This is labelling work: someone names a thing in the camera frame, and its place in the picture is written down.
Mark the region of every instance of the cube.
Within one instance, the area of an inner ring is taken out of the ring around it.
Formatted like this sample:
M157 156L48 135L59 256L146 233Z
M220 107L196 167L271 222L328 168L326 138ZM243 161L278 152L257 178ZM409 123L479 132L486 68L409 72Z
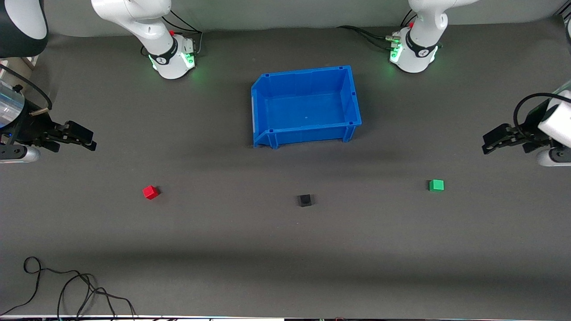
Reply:
M442 192L444 191L444 181L440 179L433 179L430 181L429 189L431 192Z
M159 196L159 194L159 190L153 185L149 185L143 188L143 195L146 199L154 199L155 197Z
M310 194L299 195L298 198L299 198L299 206L301 206L301 207L313 205L313 201L311 201L311 195Z

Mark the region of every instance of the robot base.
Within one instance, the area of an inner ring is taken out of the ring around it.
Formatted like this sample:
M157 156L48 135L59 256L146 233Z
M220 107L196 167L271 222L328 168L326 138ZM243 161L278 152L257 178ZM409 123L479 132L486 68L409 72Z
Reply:
M184 38L181 35L172 36L178 43L178 49L174 57L168 64L159 65L151 57L152 67L166 79L177 79L186 74L195 66L194 43L192 39Z
M400 31L394 32L392 35L400 37L400 39L405 39L407 33L410 31L409 27L405 27ZM415 52L407 45L406 41L401 41L401 43L391 51L390 62L397 65L403 71L408 73L416 74L424 71L431 62L434 61L434 56L438 47L436 47L431 53L426 57L419 58L416 56Z

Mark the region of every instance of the green indicator light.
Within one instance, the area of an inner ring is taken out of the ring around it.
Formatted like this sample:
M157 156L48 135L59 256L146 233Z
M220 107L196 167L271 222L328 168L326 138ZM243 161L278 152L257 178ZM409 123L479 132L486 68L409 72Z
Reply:
M434 49L434 54L432 54L432 58L430 58L430 62L434 61L434 58L436 57L436 52L438 51L438 46L436 46L436 48Z
M191 54L180 53L180 56L183 58L184 64L187 68L190 69L194 67L194 60Z
M391 61L398 62L400 58L400 54L403 52L403 45L399 44L397 48L393 49L393 53L391 54Z
M152 60L151 55L148 55L148 59L149 59L149 60L151 61L151 63L152 63L152 68L153 68L154 70L156 70L155 62Z

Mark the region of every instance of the red cube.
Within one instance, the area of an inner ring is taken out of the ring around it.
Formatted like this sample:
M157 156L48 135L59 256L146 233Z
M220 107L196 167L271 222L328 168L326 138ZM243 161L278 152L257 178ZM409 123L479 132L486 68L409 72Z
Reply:
M143 188L143 195L146 199L154 199L159 196L160 192L153 185Z

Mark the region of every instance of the cable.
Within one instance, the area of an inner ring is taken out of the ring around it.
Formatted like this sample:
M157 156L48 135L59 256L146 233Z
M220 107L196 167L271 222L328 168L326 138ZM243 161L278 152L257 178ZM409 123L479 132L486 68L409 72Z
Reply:
M30 260L34 260L34 261L36 261L36 263L38 263L38 270L37 270L37 271L30 271L30 270L27 268L28 262L29 262ZM63 288L62 288L62 291L59 293L58 306L57 306L57 318L58 318L58 320L60 319L60 318L59 318L59 310L60 310L60 306L61 306L61 303L62 303L63 294L65 293L65 290L66 290L68 284L70 284L71 281L73 281L73 280L75 280L75 279L77 279L77 278L81 279L81 280L87 285L87 293L86 293L85 299L83 300L83 303L81 304L81 306L80 306L80 308L79 308L79 310L78 310L78 312L77 312L76 320L79 320L79 315L81 314L81 312L82 312L83 309L85 308L85 305L87 304L87 302L91 299L91 297L92 297L94 294L98 294L98 295L103 295L103 296L105 296L105 298L107 299L107 304L108 304L108 306L109 306L109 310L110 310L111 313L113 314L113 317L114 317L114 318L117 316L117 314L115 313L115 310L113 309L113 306L112 306L112 304L111 304L110 298L126 301L127 304L129 305L129 309L131 310L131 315L132 315L133 319L135 318L136 312L135 312L135 308L133 307L133 305L131 304L131 302L130 302L128 299L126 299L126 298L122 298L122 297L120 297L120 296L116 296L116 295L112 295L112 294L107 293L107 291L106 291L103 287L97 287L97 288L94 287L93 282L90 280L90 277L92 277L92 278L95 279L95 276L94 276L93 274L91 274L91 273L80 273L80 272L77 271L77 270L69 270L69 271L62 272L62 271L53 270L53 269L51 269L51 268L42 267L42 263L41 263L40 260L39 260L37 257L35 257L35 256L29 256L28 258L26 258L26 259L24 260L24 265L23 265L23 267L24 267L24 272L26 272L26 273L28 273L28 274L38 274L38 277L36 278L36 284L35 284L34 293L33 293L32 296L30 297L30 299L28 299L28 301L26 301L26 302L24 302L23 304L19 304L19 305L13 307L13 308L7 310L6 312L0 314L0 316L1 316L1 315L4 315L4 314L7 314L7 313L9 313L10 311L12 311L12 310L14 310L14 309L16 309L16 308L23 307L23 306L27 305L28 303L30 303L30 302L34 299L34 297L36 296L36 294L38 293L39 280L40 280L40 276L41 276L41 274L42 274L42 271L50 271L50 272L56 273L56 274L67 274L67 273L71 273L71 272L76 273L76 275L74 275L71 279L69 279L69 280L65 283L65 285L64 285Z
M200 33L200 40L198 41L198 50L196 51L196 54L198 55L200 53L200 51L202 50L202 37L204 36L204 33Z
M417 14L413 15L413 16L407 21L407 23L405 24L405 26L407 26L414 18L416 18L416 17L418 17L418 16L419 16L419 15L417 15Z
M196 31L197 33L202 33L202 31L199 31L198 29L194 28L193 26L189 25L188 22L184 21L183 18L179 17L174 11L171 10L171 13L178 18L178 20L182 21L182 23L184 23L185 25L187 25L188 27L190 27L191 29L193 29L194 31Z
M341 29L350 29L350 30L354 30L357 31L358 33L363 33L366 34L369 37L375 38L375 39L379 39L379 40L385 40L384 36L381 35L376 35L374 33L370 33L369 31L366 31L365 29L359 28L359 27L355 27L355 26L339 26L337 28L341 28Z
M16 78L20 79L21 81L27 83L28 85L30 85L30 87L32 87L33 89L35 89L40 95L42 95L42 97L46 100L47 102L47 108L49 110L51 110L52 107L52 103L51 103L51 99L50 97L48 97L46 95L46 93L43 92L43 90L41 90L38 86L36 86L33 82L29 81L28 79L26 79L24 76L18 74L17 72L15 72L14 70L4 66L3 64L0 63L0 68L6 70L6 72L8 72L9 74L11 74L12 76L15 76Z
M165 17L161 17L161 18L162 18L166 23L168 23L169 25L171 25L171 26L173 26L173 27L175 27L175 28L178 28L178 29L181 29L181 30L184 30L184 31L188 31L188 32L191 32L191 33L201 33L201 31L198 31L198 30L185 29L185 28L179 27L179 26L177 26L177 25L174 25L172 22L166 20Z
M567 10L567 8L569 8L569 6L571 6L571 2L568 3L568 4L565 6L565 8L561 9L561 10L559 11L559 14L562 14L563 12L565 12L565 10Z
M537 94L531 94L527 97L525 97L524 99L522 99L516 106L516 108L513 110L513 124L514 127L517 129L517 131L523 136L525 137L528 141L532 142L532 143L536 143L539 144L534 138L532 138L531 136L529 136L527 133L524 133L523 129L521 128L521 125L519 123L519 121L517 120L518 114L520 112L521 106L524 105L524 103L532 98L535 97L551 97L551 98L556 98L559 100L562 100L564 102L567 103L571 103L571 99L567 98L567 97L563 97L561 95L557 95L557 94L552 94L552 93L537 93Z
M365 38L365 40L367 40L367 42L369 42L373 46L375 46L377 48L381 48L383 50L392 50L392 48L381 46L380 44L374 42L372 39L369 38L369 37L371 37L371 38L376 39L376 40L385 40L385 37L381 37L379 35L372 34L369 31L366 31L364 29L354 27L354 26L339 26L337 28L353 30L353 31L357 32L359 35L361 35L363 38Z
M147 50L147 49L144 47L144 45L141 46L141 50L140 50L141 56L143 56L143 57L148 56L148 51L147 51L147 53L145 54L145 53L143 53L143 49Z
M411 12L412 12L412 9L408 10L407 15L404 16L403 21L400 23L400 26L401 26L401 27L404 27L404 21L407 19L408 15L411 14Z

